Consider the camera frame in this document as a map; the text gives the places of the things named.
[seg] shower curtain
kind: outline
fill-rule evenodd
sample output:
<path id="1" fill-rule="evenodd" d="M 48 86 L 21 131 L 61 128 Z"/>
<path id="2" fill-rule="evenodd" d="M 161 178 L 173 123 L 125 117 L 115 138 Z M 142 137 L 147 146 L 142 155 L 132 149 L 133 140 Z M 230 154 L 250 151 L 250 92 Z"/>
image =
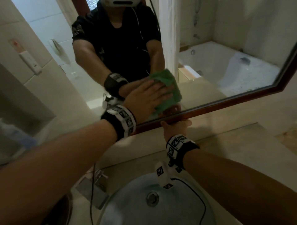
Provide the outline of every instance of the shower curtain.
<path id="1" fill-rule="evenodd" d="M 159 23 L 165 68 L 168 68 L 178 81 L 178 54 L 180 47 L 181 0 L 159 0 Z"/>

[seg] sink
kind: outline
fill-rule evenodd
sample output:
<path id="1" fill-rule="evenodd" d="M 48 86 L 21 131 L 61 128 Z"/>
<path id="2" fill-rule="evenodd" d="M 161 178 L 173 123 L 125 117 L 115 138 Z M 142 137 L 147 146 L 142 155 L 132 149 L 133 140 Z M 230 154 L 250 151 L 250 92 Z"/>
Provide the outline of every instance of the sink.
<path id="1" fill-rule="evenodd" d="M 215 225 L 213 211 L 201 191 L 186 182 L 203 200 L 206 212 L 201 224 Z M 161 188 L 157 175 L 138 177 L 111 196 L 98 225 L 197 225 L 205 206 L 184 183 L 174 180 L 169 190 Z"/>

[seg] black wristband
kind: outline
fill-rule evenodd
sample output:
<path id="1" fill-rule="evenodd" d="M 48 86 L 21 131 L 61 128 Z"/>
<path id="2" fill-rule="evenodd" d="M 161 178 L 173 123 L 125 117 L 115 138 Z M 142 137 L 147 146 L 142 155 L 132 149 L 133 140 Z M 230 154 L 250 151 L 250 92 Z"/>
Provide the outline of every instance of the black wristband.
<path id="1" fill-rule="evenodd" d="M 119 90 L 122 86 L 128 84 L 128 81 L 118 73 L 111 73 L 104 82 L 105 90 L 113 97 L 123 101 L 125 98 L 120 96 Z"/>
<path id="2" fill-rule="evenodd" d="M 126 107 L 115 105 L 108 109 L 101 119 L 107 120 L 113 125 L 118 135 L 117 141 L 130 136 L 136 130 L 136 119 Z"/>
<path id="3" fill-rule="evenodd" d="M 186 138 L 182 134 L 172 136 L 166 144 L 166 151 L 170 158 L 169 166 L 177 165 L 185 169 L 183 164 L 184 156 L 187 152 L 200 148 L 194 141 Z"/>

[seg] bathtub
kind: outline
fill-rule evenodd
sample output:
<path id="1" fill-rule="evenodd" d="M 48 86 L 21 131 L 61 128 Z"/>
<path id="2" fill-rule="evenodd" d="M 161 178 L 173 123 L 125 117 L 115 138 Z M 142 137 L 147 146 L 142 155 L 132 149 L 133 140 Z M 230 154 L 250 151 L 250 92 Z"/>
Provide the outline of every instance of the bathtub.
<path id="1" fill-rule="evenodd" d="M 194 77 L 217 85 L 227 97 L 272 85 L 280 72 L 275 65 L 215 42 L 180 52 L 179 63 Z"/>

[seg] green cloth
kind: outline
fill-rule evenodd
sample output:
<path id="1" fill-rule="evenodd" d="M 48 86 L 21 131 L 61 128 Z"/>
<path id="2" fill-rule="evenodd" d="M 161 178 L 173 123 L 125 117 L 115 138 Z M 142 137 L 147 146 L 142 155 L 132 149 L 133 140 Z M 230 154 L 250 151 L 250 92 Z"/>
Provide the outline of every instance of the green cloth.
<path id="1" fill-rule="evenodd" d="M 155 81 L 160 81 L 164 83 L 167 87 L 171 85 L 175 86 L 174 90 L 170 92 L 170 93 L 173 93 L 172 98 L 166 100 L 161 105 L 157 106 L 155 108 L 156 112 L 154 114 L 160 114 L 164 112 L 166 109 L 173 106 L 174 104 L 179 103 L 181 101 L 182 99 L 181 92 L 179 91 L 179 88 L 177 86 L 174 76 L 168 69 L 161 72 L 155 72 L 152 75 L 150 75 L 150 77 Z"/>

